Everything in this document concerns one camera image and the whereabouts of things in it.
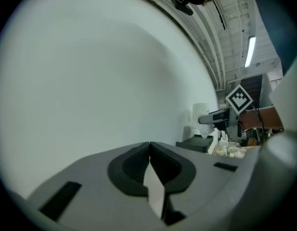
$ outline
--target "black tray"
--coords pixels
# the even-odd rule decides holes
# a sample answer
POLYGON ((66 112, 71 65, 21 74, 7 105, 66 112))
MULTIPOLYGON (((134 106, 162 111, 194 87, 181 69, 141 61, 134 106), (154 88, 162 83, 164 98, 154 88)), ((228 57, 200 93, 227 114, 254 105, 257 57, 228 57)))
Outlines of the black tray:
POLYGON ((191 151, 206 153, 214 140, 213 136, 208 136, 203 139, 201 135, 195 134, 194 137, 183 142, 176 142, 176 146, 188 149, 191 151))

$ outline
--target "black camera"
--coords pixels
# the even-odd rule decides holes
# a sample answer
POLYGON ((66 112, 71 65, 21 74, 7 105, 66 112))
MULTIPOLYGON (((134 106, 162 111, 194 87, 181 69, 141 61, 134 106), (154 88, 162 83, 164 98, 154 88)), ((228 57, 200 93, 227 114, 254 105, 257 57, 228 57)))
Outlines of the black camera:
POLYGON ((171 0, 176 9, 184 12, 187 15, 193 15, 192 9, 187 5, 185 0, 171 0))

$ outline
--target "white wall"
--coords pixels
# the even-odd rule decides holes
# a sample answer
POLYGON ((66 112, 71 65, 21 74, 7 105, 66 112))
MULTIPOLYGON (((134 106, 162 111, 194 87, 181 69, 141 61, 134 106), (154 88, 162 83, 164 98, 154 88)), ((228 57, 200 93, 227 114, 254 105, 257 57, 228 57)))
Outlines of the white wall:
POLYGON ((175 144, 194 103, 217 110, 209 74, 155 7, 26 0, 0 41, 0 173, 28 197, 81 157, 175 144))
POLYGON ((226 91, 219 91, 217 92, 217 98, 218 98, 218 104, 224 104, 225 103, 225 92, 226 91))
POLYGON ((272 105, 270 100, 270 93, 272 92, 271 82, 267 74, 263 74, 262 88, 260 90, 259 106, 268 107, 272 105))
POLYGON ((281 62, 279 63, 279 65, 277 66, 275 71, 271 71, 271 72, 267 73, 267 75, 268 75, 268 78, 270 79, 270 81, 273 81, 276 79, 282 79, 283 72, 282 72, 281 62))

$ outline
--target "fluorescent light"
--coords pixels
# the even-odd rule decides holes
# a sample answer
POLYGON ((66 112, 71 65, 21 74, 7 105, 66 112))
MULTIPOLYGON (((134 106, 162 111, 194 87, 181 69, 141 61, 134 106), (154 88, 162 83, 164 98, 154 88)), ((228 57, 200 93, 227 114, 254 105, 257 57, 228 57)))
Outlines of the fluorescent light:
POLYGON ((251 59, 255 48, 255 40, 256 37, 250 37, 249 39, 248 56, 246 57, 245 67, 249 67, 251 64, 251 59))

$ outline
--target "ceiling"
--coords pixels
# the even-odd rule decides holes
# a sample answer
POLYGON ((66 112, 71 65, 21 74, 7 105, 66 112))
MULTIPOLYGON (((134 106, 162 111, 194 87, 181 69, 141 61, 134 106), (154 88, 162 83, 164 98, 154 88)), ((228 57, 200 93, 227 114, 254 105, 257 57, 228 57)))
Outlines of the ceiling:
POLYGON ((235 80, 269 72, 280 62, 254 0, 189 4, 192 16, 175 9, 171 0, 149 2, 165 10, 187 33, 216 90, 229 90, 235 80), (250 36, 256 36, 256 46, 250 67, 244 68, 250 36))

